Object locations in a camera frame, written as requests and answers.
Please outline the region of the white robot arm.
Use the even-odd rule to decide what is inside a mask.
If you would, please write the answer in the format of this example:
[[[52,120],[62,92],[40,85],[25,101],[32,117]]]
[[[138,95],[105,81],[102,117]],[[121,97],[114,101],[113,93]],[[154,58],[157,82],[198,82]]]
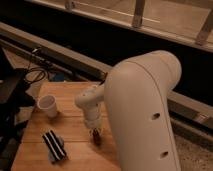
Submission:
[[[174,54],[157,50],[119,62],[102,84],[76,96],[91,130],[105,105],[122,171],[181,171],[167,103],[181,73]]]

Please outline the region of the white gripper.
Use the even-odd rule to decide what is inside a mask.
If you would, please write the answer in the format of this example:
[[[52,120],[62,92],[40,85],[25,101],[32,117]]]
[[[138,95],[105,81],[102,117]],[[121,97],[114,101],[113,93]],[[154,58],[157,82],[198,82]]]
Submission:
[[[103,133],[101,112],[98,108],[83,111],[85,126],[89,129],[89,135],[93,136],[94,129],[98,128],[100,134]]]

